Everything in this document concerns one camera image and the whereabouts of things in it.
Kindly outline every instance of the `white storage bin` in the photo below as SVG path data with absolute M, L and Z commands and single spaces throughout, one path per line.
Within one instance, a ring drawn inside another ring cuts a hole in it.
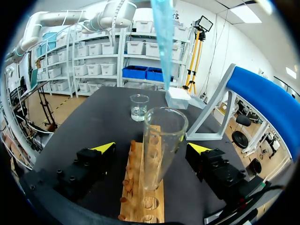
M 65 61 L 67 59 L 67 51 L 62 51 L 57 53 L 59 62 Z M 72 58 L 72 51 L 69 50 L 69 59 Z
M 56 39 L 56 46 L 63 46 L 67 44 L 67 36 L 62 35 Z
M 89 45 L 89 52 L 90 55 L 101 55 L 102 45 L 101 44 Z
M 101 64 L 102 75 L 114 75 L 117 73 L 117 64 Z
M 187 109 L 188 101 L 191 99 L 186 90 L 170 87 L 165 93 L 168 107 L 173 109 Z
M 182 48 L 180 47 L 173 47 L 172 49 L 172 60 L 180 60 L 181 59 L 181 51 Z
M 40 73 L 40 78 L 41 78 L 41 80 L 48 79 L 47 73 L 46 72 Z
M 153 21 L 136 21 L 135 23 L 136 32 L 151 33 L 153 27 Z
M 142 41 L 127 41 L 127 54 L 143 55 L 145 43 Z
M 78 47 L 78 56 L 88 56 L 89 55 L 89 47 L 88 46 L 80 46 Z
M 55 78 L 61 74 L 61 68 L 58 67 L 58 68 L 54 68 L 54 69 L 49 69 L 48 73 L 49 73 L 50 78 Z
M 99 75 L 101 74 L 101 65 L 100 64 L 91 64 L 87 65 L 89 75 Z
M 106 87 L 115 87 L 117 85 L 117 82 L 116 81 L 104 81 L 103 84 Z
M 89 81 L 88 82 L 90 93 L 93 94 L 100 87 L 104 86 L 103 84 L 98 83 L 97 81 Z
M 67 89 L 68 86 L 69 86 L 67 80 L 66 80 L 66 81 L 60 81 L 60 82 L 58 82 L 58 83 L 56 83 L 56 84 L 57 84 L 57 89 L 58 89 L 59 91 L 63 91 L 63 90 L 65 90 L 65 89 Z
M 57 91 L 57 84 L 56 83 L 51 83 L 50 87 L 51 87 L 52 91 Z
M 48 65 L 58 62 L 58 55 L 48 56 Z
M 80 91 L 82 91 L 82 92 L 89 92 L 90 91 L 90 88 L 88 86 L 87 81 L 81 81 L 79 83 L 79 88 L 80 88 Z
M 116 43 L 112 46 L 111 43 L 102 43 L 102 54 L 117 54 L 118 53 L 119 43 Z
M 44 68 L 46 66 L 46 60 L 41 60 L 40 64 L 41 64 L 41 68 Z
M 156 43 L 146 42 L 146 55 L 153 56 L 153 57 L 159 57 L 158 45 Z
M 87 38 L 89 35 L 88 34 L 83 34 L 82 30 L 78 30 L 76 32 L 76 36 L 77 36 L 77 39 L 83 39 L 83 38 Z
M 191 29 L 181 26 L 174 26 L 174 39 L 188 40 Z
M 86 65 L 74 67 L 75 76 L 84 76 L 88 74 L 88 68 Z

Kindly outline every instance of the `blue storage bin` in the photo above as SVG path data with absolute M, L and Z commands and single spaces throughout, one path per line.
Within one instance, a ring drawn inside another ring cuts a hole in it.
M 56 41 L 56 36 L 57 36 L 56 32 L 45 33 L 43 35 L 43 40 L 46 40 L 47 38 L 51 37 L 48 39 L 48 41 Z
M 145 79 L 147 67 L 128 66 L 123 68 L 123 77 Z
M 164 82 L 163 72 L 160 68 L 148 67 L 146 71 L 146 79 Z
M 42 55 L 42 47 L 37 47 L 37 57 L 40 57 Z

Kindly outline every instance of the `black stool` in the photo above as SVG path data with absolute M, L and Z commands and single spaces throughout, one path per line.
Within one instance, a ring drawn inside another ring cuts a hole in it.
M 246 127 L 251 125 L 251 120 L 243 114 L 238 115 L 236 122 Z M 231 135 L 231 138 L 233 140 L 232 142 L 235 143 L 239 148 L 245 149 L 248 147 L 248 139 L 242 132 L 234 131 Z

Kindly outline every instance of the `clear liquid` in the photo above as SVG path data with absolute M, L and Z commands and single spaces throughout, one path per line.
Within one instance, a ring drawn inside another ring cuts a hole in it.
M 146 112 L 147 112 L 147 106 L 133 107 L 131 109 L 131 118 L 138 122 L 144 121 Z

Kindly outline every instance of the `ceiling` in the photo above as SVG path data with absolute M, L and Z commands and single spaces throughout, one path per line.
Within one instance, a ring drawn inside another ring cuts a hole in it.
M 207 9 L 222 18 L 226 18 L 227 10 L 245 4 L 246 0 L 184 0 Z M 273 13 L 267 15 L 259 4 L 248 4 L 248 7 L 260 18 L 262 23 L 244 23 L 238 16 L 228 11 L 227 21 L 242 31 L 265 55 L 277 73 L 275 76 L 289 84 L 298 93 L 300 77 L 295 80 L 286 73 L 285 68 L 298 65 L 292 41 L 288 32 Z

